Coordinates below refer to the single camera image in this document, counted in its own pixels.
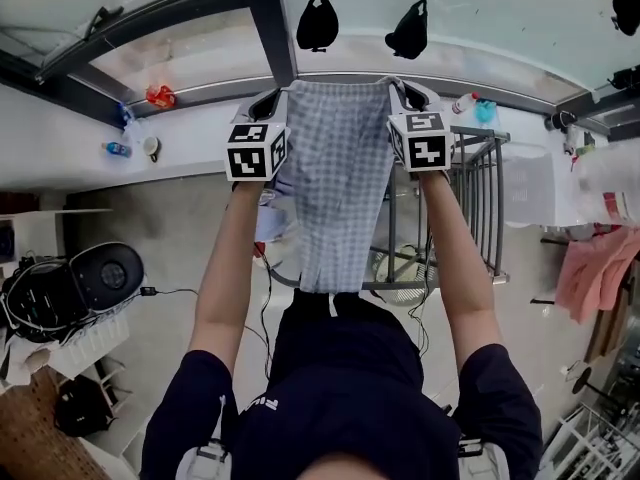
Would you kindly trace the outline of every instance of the pink cloth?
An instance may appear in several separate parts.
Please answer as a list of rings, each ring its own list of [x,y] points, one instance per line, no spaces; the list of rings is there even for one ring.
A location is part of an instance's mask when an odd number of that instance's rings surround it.
[[[640,229],[636,228],[623,227],[589,242],[570,242],[556,287],[556,304],[568,309],[579,323],[598,309],[611,311],[622,277],[638,251]]]

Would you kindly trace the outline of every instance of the apriltag cube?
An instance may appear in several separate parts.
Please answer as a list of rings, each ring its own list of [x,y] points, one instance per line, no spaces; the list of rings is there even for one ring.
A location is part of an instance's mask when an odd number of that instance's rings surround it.
[[[229,181],[269,181],[287,158],[290,129],[284,123],[234,124],[227,141]]]
[[[405,170],[441,171],[451,167],[453,133],[440,112],[413,112],[389,116],[393,151]]]

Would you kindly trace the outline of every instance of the blue and white plaid fabric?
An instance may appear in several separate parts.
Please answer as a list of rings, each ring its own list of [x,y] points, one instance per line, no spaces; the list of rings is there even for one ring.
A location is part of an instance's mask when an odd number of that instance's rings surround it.
[[[393,165],[389,84],[297,80],[287,89],[286,166],[301,228],[300,288],[358,292]]]

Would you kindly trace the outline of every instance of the brown mat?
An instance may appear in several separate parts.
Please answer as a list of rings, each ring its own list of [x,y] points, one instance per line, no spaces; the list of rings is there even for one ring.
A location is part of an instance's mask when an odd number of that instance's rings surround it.
[[[15,480],[108,480],[80,441],[56,430],[56,397],[46,368],[0,396],[0,464]]]

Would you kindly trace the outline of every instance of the person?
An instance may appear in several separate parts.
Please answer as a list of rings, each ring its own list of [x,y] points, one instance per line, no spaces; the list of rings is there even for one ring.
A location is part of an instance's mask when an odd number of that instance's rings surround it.
[[[392,313],[341,293],[332,317],[328,294],[300,290],[282,316],[266,392],[238,414],[232,375],[262,191],[242,182],[202,281],[189,351],[147,427],[141,478],[175,478],[219,420],[232,479],[458,478],[463,436],[497,445],[512,480],[534,478],[540,413],[503,346],[487,268],[447,178],[428,172],[420,183],[458,367],[452,417],[422,394],[418,349]]]

